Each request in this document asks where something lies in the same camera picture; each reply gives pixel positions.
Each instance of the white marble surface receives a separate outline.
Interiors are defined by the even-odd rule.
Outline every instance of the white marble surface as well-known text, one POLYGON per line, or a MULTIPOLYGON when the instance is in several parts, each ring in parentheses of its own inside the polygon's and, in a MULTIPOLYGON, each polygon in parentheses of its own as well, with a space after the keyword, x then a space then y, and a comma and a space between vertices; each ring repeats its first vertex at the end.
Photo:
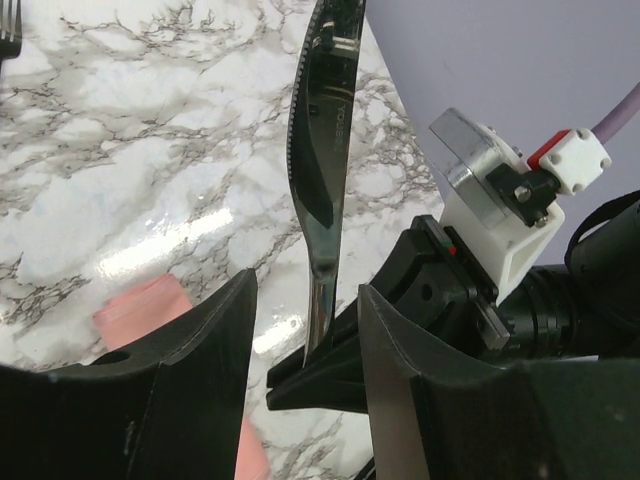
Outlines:
MULTIPOLYGON (((283 480, 350 478, 371 454, 363 416, 264 402, 307 309, 285 137, 312 6, 25 0, 0 98, 0 362, 89 362, 109 297, 170 271, 198 302, 256 267, 247 411, 283 480)), ((358 86, 340 305, 414 215, 441 208, 368 28, 358 86)))

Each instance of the pink napkin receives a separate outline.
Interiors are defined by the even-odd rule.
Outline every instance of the pink napkin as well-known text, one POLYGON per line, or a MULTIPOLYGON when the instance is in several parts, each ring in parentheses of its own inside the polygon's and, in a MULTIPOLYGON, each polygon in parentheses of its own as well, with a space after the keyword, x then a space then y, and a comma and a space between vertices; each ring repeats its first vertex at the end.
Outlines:
MULTIPOLYGON (((116 350, 166 325, 192 307, 178 279, 167 273, 112 298, 93 316, 109 350, 116 350)), ((242 418, 235 480, 267 480, 267 456, 246 416, 242 418)))

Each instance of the purple cable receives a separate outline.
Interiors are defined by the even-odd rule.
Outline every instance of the purple cable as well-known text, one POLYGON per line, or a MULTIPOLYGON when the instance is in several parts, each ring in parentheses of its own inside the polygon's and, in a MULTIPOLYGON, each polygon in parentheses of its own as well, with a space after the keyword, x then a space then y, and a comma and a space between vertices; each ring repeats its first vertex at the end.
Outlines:
POLYGON ((629 95, 611 110, 591 131, 605 144, 624 127, 633 116, 640 111, 640 83, 638 83, 629 95))

